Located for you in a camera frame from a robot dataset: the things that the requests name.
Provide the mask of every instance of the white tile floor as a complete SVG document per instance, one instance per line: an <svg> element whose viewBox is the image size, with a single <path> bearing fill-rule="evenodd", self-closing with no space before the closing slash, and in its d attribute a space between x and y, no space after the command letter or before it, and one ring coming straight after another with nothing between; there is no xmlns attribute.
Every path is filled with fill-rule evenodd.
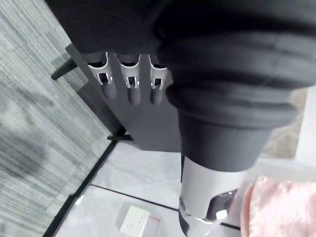
<svg viewBox="0 0 316 237"><path fill-rule="evenodd" d="M80 204L70 211L57 237L69 235L78 237L120 237L120 222L130 204L147 209L161 223L156 237L183 237L176 211L160 207L136 198L117 194L103 188L178 208L181 191L180 154L146 152L133 143L120 142L110 154L107 162L84 194ZM249 176L240 188L228 223L239 225L242 194L258 174L276 179L316 182L315 170L292 160L259 159L249 171ZM240 232L223 226L212 232L214 236L240 236Z"/></svg>
<svg viewBox="0 0 316 237"><path fill-rule="evenodd" d="M158 228L145 229L143 237L184 237L178 212L94 186L72 208L56 237L127 237L119 229L131 204L148 210L151 224L158 221ZM217 226L209 236L240 237L240 232Z"/></svg>

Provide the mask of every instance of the pink cloth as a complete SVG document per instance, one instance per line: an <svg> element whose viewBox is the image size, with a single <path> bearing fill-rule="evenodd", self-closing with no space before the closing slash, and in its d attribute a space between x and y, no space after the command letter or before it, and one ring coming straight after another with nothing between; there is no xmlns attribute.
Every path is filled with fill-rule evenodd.
<svg viewBox="0 0 316 237"><path fill-rule="evenodd" d="M241 207L242 237L316 237L316 184L259 177Z"/></svg>

